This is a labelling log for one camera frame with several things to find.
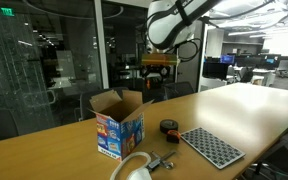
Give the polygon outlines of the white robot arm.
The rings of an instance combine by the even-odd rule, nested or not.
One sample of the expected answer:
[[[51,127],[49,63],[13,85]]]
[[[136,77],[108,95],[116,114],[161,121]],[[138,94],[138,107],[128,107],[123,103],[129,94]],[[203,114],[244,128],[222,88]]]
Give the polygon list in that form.
[[[193,22],[216,6],[221,0],[153,0],[149,6],[146,21],[142,26],[142,38],[150,48],[162,50],[158,57],[181,45],[192,43],[196,51],[190,57],[179,57],[177,62],[189,62],[200,51],[194,39],[190,39],[195,26]]]

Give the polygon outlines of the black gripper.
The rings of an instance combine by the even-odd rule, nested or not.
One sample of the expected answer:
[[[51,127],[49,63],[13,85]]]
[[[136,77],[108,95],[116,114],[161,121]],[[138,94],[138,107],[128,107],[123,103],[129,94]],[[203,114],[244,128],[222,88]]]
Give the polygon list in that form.
[[[148,78],[151,74],[158,74],[162,79],[166,79],[170,75],[170,67],[164,65],[146,65],[140,69],[143,78]]]

